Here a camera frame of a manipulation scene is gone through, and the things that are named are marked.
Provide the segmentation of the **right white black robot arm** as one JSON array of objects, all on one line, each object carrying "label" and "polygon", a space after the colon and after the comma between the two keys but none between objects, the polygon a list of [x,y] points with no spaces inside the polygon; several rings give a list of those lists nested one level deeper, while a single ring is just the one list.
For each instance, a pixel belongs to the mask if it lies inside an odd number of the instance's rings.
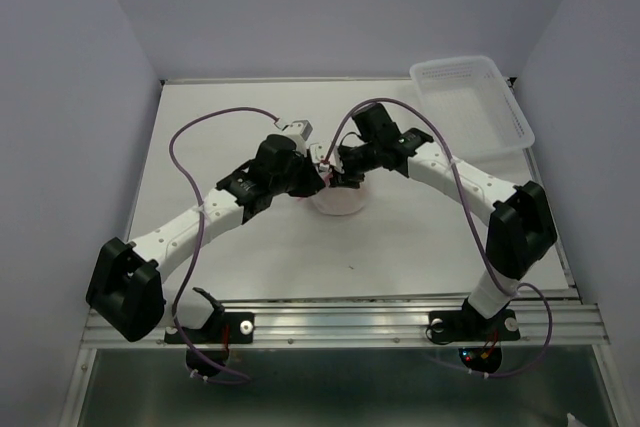
[{"label": "right white black robot arm", "polygon": [[346,147],[332,139],[324,163],[331,181],[358,181],[384,168],[425,184],[458,202],[485,265],[480,281],[460,313],[463,331],[482,337],[496,315],[515,297],[530,268],[557,242],[544,188],[499,179],[457,158],[434,125],[401,132],[389,116],[386,98],[356,105],[346,116],[361,141]]}]

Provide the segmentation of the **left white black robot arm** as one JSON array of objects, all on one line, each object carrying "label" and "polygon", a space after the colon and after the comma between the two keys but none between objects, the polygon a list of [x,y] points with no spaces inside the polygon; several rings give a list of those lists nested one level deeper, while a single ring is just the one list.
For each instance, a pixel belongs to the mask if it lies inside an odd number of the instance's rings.
[{"label": "left white black robot arm", "polygon": [[130,342],[148,335],[165,314],[163,283],[216,237],[238,228],[287,194],[309,197],[324,187],[308,136],[295,123],[270,134],[255,157],[216,184],[197,204],[154,231],[100,249],[86,301]]}]

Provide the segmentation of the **white mesh pink-trimmed laundry bag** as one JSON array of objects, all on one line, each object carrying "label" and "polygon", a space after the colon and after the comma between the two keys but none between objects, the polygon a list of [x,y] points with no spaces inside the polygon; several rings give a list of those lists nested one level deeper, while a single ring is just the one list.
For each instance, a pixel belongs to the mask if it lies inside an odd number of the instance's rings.
[{"label": "white mesh pink-trimmed laundry bag", "polygon": [[368,182],[363,182],[358,188],[330,187],[330,174],[324,173],[322,179],[326,188],[309,198],[300,198],[307,207],[328,216],[348,216],[361,211],[370,197],[371,189]]}]

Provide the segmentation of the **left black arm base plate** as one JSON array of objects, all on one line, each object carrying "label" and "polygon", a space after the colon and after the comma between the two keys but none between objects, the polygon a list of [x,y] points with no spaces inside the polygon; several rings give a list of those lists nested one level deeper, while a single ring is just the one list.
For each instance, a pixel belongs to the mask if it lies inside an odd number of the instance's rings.
[{"label": "left black arm base plate", "polygon": [[245,345],[253,342],[255,314],[233,311],[200,287],[193,287],[178,310],[186,337],[193,344]]}]

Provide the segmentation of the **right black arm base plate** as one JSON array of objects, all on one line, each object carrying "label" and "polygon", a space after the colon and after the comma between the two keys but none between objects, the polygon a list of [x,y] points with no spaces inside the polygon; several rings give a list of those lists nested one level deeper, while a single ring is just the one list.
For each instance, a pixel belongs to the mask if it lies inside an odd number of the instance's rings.
[{"label": "right black arm base plate", "polygon": [[438,345],[455,342],[518,341],[521,338],[515,312],[502,308],[485,318],[465,300],[460,308],[428,314],[427,338]]}]

